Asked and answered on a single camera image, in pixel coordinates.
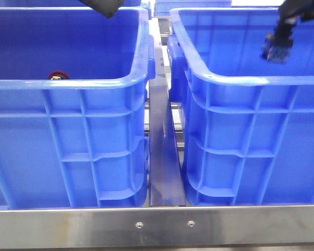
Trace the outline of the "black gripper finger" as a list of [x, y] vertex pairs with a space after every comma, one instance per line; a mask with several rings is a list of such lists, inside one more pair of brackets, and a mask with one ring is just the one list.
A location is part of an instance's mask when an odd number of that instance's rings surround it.
[[124, 0], [80, 0], [81, 3], [102, 14], [106, 18], [115, 16]]

